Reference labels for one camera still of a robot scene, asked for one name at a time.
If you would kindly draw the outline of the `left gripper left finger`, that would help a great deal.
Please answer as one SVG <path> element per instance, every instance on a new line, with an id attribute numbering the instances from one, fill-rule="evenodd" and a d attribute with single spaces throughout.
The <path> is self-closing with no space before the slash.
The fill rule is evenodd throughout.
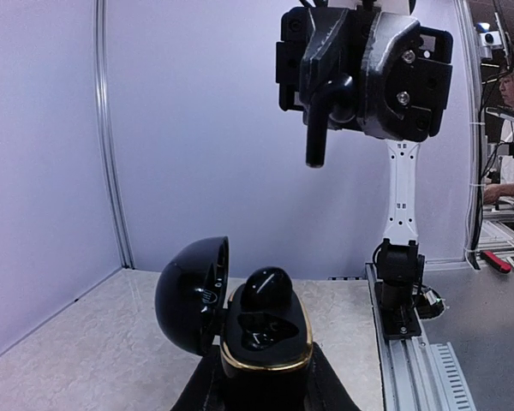
<path id="1" fill-rule="evenodd" d="M 217 348 L 205 354 L 170 411 L 213 411 L 221 409 L 221 363 Z"/>

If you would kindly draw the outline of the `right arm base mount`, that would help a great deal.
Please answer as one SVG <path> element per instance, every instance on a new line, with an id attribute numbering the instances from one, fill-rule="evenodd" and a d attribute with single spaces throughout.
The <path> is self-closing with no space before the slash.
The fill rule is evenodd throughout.
<path id="1" fill-rule="evenodd" d="M 383 337 L 386 341 L 418 337 L 421 320 L 438 318 L 444 310 L 444 300 L 432 289 L 414 294 L 411 303 L 397 310 L 380 307 Z"/>

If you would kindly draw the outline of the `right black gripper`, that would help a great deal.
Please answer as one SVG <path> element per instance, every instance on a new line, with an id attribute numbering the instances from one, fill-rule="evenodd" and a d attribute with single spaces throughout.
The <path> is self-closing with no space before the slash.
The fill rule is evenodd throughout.
<path id="1" fill-rule="evenodd" d="M 351 122 L 329 121 L 387 140 L 423 142 L 439 133 L 451 85 L 453 40 L 414 17 L 378 9 L 295 7 L 276 45 L 279 106 L 303 114 L 314 92 L 341 74 L 356 84 Z"/>

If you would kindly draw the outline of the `black earbud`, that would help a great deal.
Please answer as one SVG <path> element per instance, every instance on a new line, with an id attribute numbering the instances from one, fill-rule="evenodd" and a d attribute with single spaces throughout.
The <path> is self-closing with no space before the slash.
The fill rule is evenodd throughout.
<path id="1" fill-rule="evenodd" d="M 287 307 L 291 301 L 292 282 L 288 273 L 277 266 L 254 271 L 245 282 L 241 305 L 245 310 Z"/>
<path id="2" fill-rule="evenodd" d="M 321 168 L 325 163 L 329 121 L 351 122 L 356 116 L 357 106 L 357 87 L 354 79 L 348 74 L 327 80 L 315 89 L 310 99 L 307 117 L 308 167 Z"/>

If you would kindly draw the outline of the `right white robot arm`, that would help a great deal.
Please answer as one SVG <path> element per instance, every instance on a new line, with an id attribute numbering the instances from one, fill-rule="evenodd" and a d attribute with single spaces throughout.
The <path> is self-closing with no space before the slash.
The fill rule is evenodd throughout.
<path id="1" fill-rule="evenodd" d="M 380 306 L 411 307 L 422 280 L 415 217 L 420 145 L 438 134 L 452 74 L 452 37 L 424 27 L 413 2 L 390 12 L 376 1 L 332 7 L 303 1 L 281 20 L 276 81 L 282 110 L 302 113 L 306 163 L 323 166 L 331 130 L 385 140 L 391 165 L 390 199 L 374 257 Z"/>

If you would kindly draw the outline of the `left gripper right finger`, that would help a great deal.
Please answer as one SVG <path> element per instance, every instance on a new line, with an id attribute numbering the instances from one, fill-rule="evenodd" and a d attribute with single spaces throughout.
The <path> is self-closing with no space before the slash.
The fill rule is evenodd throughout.
<path id="1" fill-rule="evenodd" d="M 360 411 L 344 388 L 318 343 L 313 343 L 303 409 L 310 411 Z"/>

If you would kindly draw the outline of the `black earbud charging case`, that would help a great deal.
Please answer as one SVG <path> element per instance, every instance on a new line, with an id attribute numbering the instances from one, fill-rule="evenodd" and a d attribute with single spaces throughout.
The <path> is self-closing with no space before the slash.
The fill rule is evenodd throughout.
<path id="1" fill-rule="evenodd" d="M 219 341 L 227 373 L 295 372 L 308 367 L 313 333 L 292 284 L 287 307 L 245 310 L 247 282 L 228 290 L 230 244 L 226 236 L 194 241 L 158 277 L 154 306 L 159 329 L 178 348 L 204 356 Z"/>

